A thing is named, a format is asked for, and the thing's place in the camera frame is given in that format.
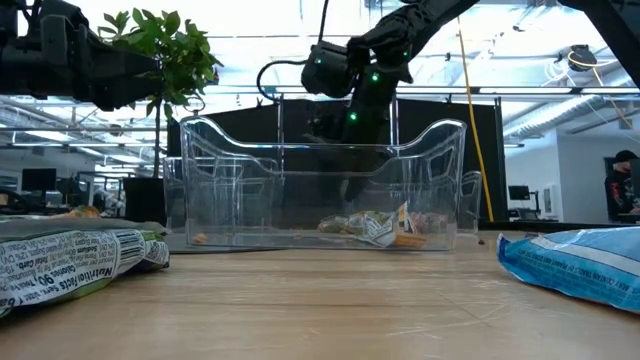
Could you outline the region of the person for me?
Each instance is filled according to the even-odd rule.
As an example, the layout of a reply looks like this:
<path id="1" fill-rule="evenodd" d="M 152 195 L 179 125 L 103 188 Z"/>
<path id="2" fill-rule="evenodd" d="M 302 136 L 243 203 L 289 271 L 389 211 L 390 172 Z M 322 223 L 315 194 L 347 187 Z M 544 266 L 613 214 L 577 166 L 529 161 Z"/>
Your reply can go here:
<path id="1" fill-rule="evenodd" d="M 604 181 L 608 218 L 613 223 L 635 224 L 640 220 L 640 200 L 634 194 L 632 161 L 638 156 L 630 150 L 619 151 L 612 172 Z"/>

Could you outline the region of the black ceiling-mounted device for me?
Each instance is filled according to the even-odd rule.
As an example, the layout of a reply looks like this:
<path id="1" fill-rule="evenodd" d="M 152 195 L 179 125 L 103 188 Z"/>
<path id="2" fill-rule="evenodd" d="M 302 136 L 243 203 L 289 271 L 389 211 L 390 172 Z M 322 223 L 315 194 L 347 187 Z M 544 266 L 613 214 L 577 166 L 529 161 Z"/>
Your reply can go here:
<path id="1" fill-rule="evenodd" d="M 572 45 L 567 54 L 568 66 L 576 72 L 586 72 L 598 65 L 598 60 L 594 53 L 586 44 Z"/>

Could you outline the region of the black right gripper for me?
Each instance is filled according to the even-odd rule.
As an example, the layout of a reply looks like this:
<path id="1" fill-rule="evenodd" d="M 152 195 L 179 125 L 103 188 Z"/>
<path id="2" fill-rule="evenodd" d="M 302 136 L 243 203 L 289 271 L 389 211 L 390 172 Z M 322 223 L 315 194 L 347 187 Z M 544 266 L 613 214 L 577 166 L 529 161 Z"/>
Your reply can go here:
<path id="1" fill-rule="evenodd" d="M 349 104 L 338 115 L 322 115 L 312 121 L 316 143 L 376 144 L 388 122 L 387 111 L 398 84 L 396 75 L 368 69 L 356 81 Z M 356 200 L 372 173 L 388 160 L 383 148 L 349 149 L 343 153 L 347 186 L 344 200 Z"/>

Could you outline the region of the black aluminium table frame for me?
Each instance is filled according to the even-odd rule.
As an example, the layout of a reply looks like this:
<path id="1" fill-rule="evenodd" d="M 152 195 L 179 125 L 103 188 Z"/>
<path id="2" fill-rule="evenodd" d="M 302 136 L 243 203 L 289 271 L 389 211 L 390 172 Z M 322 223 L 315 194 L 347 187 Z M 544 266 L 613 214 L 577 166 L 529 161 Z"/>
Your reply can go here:
<path id="1" fill-rule="evenodd" d="M 567 223 L 553 221 L 494 221 L 479 220 L 477 224 L 478 231 L 493 232 L 524 232 L 524 233 L 555 233 L 584 229 L 602 229 L 602 228 L 624 228 L 637 227 L 637 224 L 584 224 L 584 223 Z"/>

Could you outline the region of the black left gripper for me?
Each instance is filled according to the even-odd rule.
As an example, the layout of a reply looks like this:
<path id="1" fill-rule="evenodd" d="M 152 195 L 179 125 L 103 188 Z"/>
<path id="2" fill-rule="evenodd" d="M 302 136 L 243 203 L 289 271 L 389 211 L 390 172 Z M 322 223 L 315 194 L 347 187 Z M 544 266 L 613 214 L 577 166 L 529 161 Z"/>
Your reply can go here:
<path id="1" fill-rule="evenodd" d="M 0 32 L 0 95 L 68 96 L 88 101 L 91 37 L 86 19 L 64 15 L 44 16 L 29 36 Z M 103 52 L 93 57 L 95 75 L 137 75 L 158 69 L 156 60 L 130 52 Z M 110 80 L 97 86 L 97 106 L 113 111 L 157 94 L 163 87 L 159 78 Z"/>

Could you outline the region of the black partition panel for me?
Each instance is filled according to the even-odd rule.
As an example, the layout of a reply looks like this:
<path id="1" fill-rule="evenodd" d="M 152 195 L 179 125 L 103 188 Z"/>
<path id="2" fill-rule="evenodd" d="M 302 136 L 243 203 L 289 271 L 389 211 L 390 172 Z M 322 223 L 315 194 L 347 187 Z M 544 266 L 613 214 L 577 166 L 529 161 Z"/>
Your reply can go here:
<path id="1" fill-rule="evenodd" d="M 338 115 L 347 104 L 343 101 L 285 100 L 275 105 L 254 107 L 199 117 L 220 125 L 232 138 L 254 143 L 300 143 L 311 136 L 309 122 L 322 115 Z M 462 173 L 478 168 L 471 150 L 474 135 L 481 138 L 482 152 L 489 159 L 489 171 L 495 184 L 502 182 L 499 169 L 502 148 L 501 131 L 491 106 L 466 107 L 455 103 L 405 100 L 390 103 L 388 122 L 381 128 L 376 144 L 405 144 L 428 126 L 444 119 L 457 120 L 466 127 Z M 169 135 L 182 156 L 181 124 L 176 123 Z"/>

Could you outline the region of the blue wrapper granola bar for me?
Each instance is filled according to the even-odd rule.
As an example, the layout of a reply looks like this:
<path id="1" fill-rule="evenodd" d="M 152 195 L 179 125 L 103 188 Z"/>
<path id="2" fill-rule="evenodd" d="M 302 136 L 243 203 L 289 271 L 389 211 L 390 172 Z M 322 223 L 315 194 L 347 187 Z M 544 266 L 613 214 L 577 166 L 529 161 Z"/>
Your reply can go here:
<path id="1" fill-rule="evenodd" d="M 523 283 L 640 314 L 640 226 L 500 235 L 496 245 L 498 262 Z"/>

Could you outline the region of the clear plastic bin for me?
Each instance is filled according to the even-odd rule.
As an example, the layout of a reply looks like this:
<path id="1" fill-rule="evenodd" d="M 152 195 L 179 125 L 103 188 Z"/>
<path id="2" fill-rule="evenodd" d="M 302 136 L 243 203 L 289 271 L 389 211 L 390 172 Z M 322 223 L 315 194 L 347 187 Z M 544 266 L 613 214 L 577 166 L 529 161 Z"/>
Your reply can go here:
<path id="1" fill-rule="evenodd" d="M 232 138 L 181 124 L 187 240 L 242 249 L 449 251 L 466 127 L 444 119 L 398 145 Z"/>
<path id="2" fill-rule="evenodd" d="M 180 157 L 163 163 L 167 227 L 184 231 L 188 221 L 196 227 L 269 228 L 274 213 L 274 177 L 247 158 L 199 157 L 188 163 L 194 172 L 185 184 Z"/>
<path id="3" fill-rule="evenodd" d="M 390 215 L 406 233 L 453 236 L 477 229 L 481 174 L 462 173 L 451 154 L 392 160 L 380 173 L 350 182 L 361 189 L 345 201 L 348 211 Z"/>

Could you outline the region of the green potted plant black pot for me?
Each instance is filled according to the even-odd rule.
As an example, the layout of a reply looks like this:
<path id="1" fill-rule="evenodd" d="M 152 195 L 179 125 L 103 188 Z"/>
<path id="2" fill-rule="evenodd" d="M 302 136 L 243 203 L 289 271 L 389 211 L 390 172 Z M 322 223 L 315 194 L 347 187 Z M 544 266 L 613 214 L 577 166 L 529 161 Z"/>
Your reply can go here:
<path id="1" fill-rule="evenodd" d="M 145 75 L 161 82 L 161 88 L 143 98 L 148 101 L 146 113 L 154 125 L 154 163 L 150 177 L 123 180 L 124 218 L 134 222 L 166 222 L 164 184 L 160 178 L 161 127 L 174 118 L 175 106 L 186 106 L 193 97 L 204 94 L 208 83 L 218 79 L 215 67 L 219 61 L 211 54 L 206 32 L 192 20 L 183 20 L 176 11 L 156 15 L 134 8 L 115 15 L 105 14 L 105 26 L 98 28 L 99 37 L 118 49 L 130 50 L 150 57 L 160 69 Z"/>

